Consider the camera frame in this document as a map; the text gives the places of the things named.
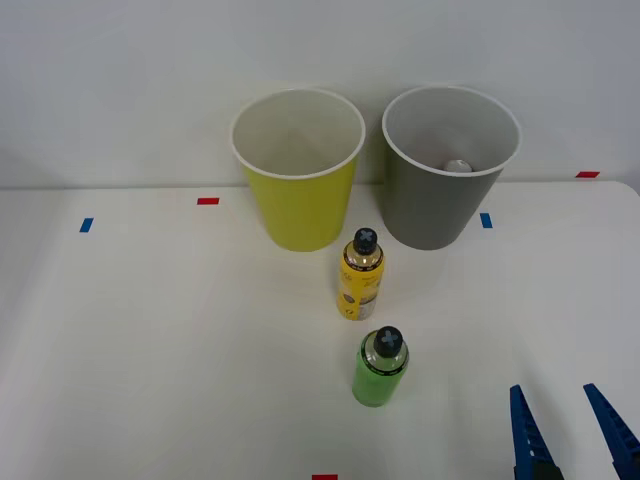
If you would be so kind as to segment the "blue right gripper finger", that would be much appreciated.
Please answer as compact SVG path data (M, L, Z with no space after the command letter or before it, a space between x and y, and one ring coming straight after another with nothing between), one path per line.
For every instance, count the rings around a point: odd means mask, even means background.
M583 386L620 480L639 480L639 440L593 384Z
M519 385L510 388L515 480L563 480Z

